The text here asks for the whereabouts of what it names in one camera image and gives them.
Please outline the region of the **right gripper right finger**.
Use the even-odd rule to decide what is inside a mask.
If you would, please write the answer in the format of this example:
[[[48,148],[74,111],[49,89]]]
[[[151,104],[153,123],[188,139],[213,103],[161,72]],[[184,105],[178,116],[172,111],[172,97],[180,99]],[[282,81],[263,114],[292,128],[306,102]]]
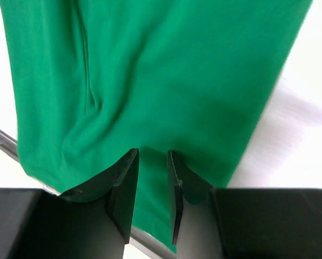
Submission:
[[[177,258],[226,258],[214,191],[175,151],[167,152],[172,244]]]

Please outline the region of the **green t shirt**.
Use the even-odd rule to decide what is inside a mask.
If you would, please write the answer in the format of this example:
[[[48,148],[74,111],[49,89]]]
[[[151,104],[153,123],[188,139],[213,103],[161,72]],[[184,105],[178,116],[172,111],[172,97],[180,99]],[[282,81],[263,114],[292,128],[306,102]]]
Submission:
[[[133,226],[175,251],[166,154],[237,168],[310,1],[0,1],[26,174],[63,192],[139,149]]]

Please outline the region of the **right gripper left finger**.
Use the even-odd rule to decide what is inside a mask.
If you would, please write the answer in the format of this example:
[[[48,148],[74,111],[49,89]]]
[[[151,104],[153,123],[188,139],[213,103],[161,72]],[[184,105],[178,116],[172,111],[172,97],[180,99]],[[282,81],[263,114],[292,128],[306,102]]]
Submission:
[[[132,148],[61,198],[77,209],[75,258],[122,258],[129,243],[139,173],[139,150]]]

